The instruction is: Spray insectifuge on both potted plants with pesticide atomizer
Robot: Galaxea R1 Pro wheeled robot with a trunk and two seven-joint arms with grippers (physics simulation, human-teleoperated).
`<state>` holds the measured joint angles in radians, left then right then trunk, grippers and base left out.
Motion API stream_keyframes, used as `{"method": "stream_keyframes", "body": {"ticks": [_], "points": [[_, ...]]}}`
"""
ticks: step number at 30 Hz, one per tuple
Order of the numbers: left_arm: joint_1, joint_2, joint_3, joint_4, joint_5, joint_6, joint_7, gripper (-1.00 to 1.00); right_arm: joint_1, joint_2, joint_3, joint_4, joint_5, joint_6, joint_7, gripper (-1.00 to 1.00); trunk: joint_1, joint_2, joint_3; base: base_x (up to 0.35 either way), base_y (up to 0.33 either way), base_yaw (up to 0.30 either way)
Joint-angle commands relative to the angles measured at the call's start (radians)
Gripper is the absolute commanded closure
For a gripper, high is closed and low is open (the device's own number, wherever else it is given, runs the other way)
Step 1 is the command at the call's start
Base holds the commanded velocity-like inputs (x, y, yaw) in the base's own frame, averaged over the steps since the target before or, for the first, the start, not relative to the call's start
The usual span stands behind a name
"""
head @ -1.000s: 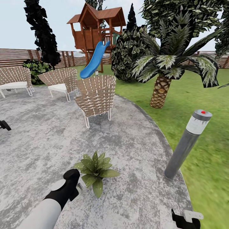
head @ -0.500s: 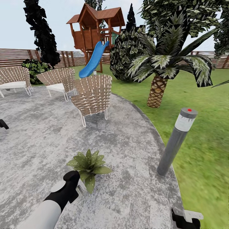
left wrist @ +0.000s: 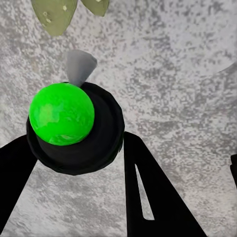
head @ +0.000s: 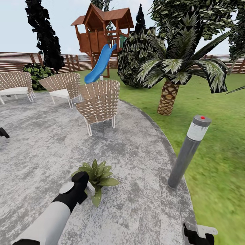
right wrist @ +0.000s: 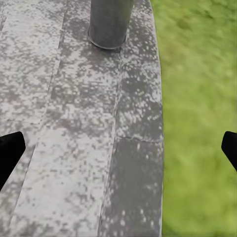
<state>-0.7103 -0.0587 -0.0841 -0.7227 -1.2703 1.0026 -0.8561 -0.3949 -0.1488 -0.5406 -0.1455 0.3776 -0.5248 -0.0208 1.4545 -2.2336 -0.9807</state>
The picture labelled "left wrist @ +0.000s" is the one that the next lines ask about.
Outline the insectifuge atomizer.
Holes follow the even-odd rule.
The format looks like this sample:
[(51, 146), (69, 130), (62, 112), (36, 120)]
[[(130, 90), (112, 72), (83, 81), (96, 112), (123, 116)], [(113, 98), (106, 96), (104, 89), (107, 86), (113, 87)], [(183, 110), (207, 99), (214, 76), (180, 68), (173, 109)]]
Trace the insectifuge atomizer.
[(80, 175), (107, 167), (123, 145), (125, 123), (114, 96), (88, 77), (91, 54), (65, 52), (68, 83), (50, 84), (33, 98), (26, 122), (32, 153), (58, 173)]

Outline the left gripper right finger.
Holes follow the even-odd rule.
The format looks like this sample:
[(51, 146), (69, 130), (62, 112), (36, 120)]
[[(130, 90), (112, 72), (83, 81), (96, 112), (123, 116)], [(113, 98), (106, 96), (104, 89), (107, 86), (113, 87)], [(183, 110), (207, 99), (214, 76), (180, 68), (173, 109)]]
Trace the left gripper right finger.
[[(127, 237), (207, 237), (143, 140), (124, 132)], [(135, 164), (154, 221), (143, 217)]]

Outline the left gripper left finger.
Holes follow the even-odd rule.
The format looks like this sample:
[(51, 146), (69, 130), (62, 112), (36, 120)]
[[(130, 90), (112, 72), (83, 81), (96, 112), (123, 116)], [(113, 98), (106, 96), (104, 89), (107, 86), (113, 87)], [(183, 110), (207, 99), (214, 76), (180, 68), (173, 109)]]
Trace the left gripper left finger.
[(27, 135), (0, 148), (0, 235), (37, 160)]

